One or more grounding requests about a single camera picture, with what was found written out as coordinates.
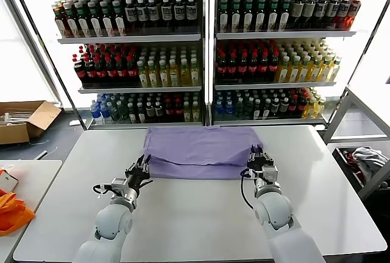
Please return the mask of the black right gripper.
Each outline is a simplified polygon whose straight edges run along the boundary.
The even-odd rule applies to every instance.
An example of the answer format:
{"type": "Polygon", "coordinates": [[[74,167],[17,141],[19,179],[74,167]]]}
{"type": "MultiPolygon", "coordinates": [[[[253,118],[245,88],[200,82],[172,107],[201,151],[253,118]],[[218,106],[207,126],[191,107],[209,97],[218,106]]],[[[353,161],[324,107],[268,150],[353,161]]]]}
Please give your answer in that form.
{"type": "Polygon", "coordinates": [[[251,145],[250,157],[247,167],[255,174],[256,178],[271,178],[274,175],[274,160],[265,158],[261,145],[251,145]]]}

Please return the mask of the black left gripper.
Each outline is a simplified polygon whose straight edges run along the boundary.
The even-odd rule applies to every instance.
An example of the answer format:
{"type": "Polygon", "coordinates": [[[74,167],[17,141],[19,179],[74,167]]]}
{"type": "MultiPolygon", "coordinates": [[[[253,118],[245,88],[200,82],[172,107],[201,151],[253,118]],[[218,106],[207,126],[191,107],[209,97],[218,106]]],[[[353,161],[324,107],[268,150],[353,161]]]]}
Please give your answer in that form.
{"type": "Polygon", "coordinates": [[[150,155],[141,155],[128,169],[125,170],[129,188],[139,191],[145,185],[153,182],[149,173],[150,160],[150,155]]]}

